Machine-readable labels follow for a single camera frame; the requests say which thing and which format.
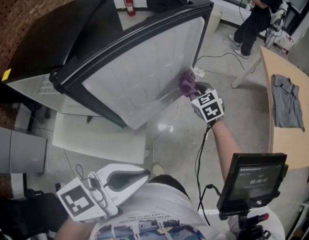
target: yellow label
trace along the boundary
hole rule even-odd
[[[3,77],[2,77],[2,80],[1,81],[4,81],[4,80],[7,80],[8,79],[8,76],[10,74],[10,71],[11,71],[11,68],[6,70],[3,74]]]

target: shoe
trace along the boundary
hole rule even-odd
[[[241,46],[241,43],[235,42],[232,34],[228,35],[228,38],[235,44],[235,46],[237,46],[237,47]]]
[[[238,49],[233,49],[233,51],[239,55],[240,57],[244,58],[245,60],[247,60],[249,58],[249,56],[245,56],[241,53],[241,50],[238,50]]]
[[[164,169],[162,168],[162,166],[160,164],[155,163],[152,166],[152,174],[153,174],[154,177],[162,175],[162,174],[164,174]]]

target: backpack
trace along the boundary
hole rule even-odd
[[[271,16],[270,27],[275,29],[276,32],[278,32],[284,26],[284,21],[287,17],[288,12],[288,4],[285,0],[281,0],[279,9],[275,13],[271,11],[270,6],[268,6],[268,8]]]

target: small monitor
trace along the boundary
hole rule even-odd
[[[286,158],[283,153],[233,154],[217,203],[220,218],[266,206],[278,197],[288,169]]]

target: brick wall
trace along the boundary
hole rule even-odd
[[[36,19],[72,0],[0,0],[0,76]],[[17,110],[0,104],[0,126],[13,127]]]

